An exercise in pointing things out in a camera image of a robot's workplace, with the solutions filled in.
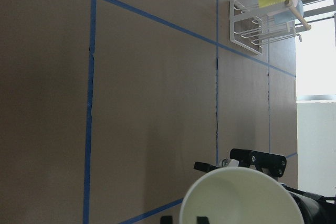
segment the drying rack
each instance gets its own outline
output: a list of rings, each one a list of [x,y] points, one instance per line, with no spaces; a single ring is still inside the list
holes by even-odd
[[[296,27],[295,21],[275,24],[272,13],[290,10],[301,22]],[[298,36],[302,41],[302,31],[311,29],[291,0],[259,8],[258,5],[245,7],[237,0],[230,1],[230,41],[257,55],[262,54],[264,45]]]

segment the white wall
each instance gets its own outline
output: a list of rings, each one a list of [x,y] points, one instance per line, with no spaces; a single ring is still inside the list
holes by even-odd
[[[298,103],[299,189],[324,196],[336,192],[336,103]]]

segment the rack handle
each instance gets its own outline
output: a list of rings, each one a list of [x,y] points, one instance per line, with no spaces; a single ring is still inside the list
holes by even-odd
[[[290,11],[296,16],[296,18],[303,24],[306,30],[311,29],[311,25],[307,23],[307,21],[301,16],[301,14],[296,10],[293,6],[293,2],[291,0],[286,0],[285,5],[290,9]]]

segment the dish rack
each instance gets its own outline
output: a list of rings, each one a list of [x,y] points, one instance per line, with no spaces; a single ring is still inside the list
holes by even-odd
[[[290,11],[301,25],[295,21],[276,24],[272,14]],[[303,16],[294,7],[292,0],[273,5],[245,7],[238,0],[230,1],[230,41],[251,52],[261,55],[263,46],[276,41],[298,36],[302,41],[302,31],[311,29]]]

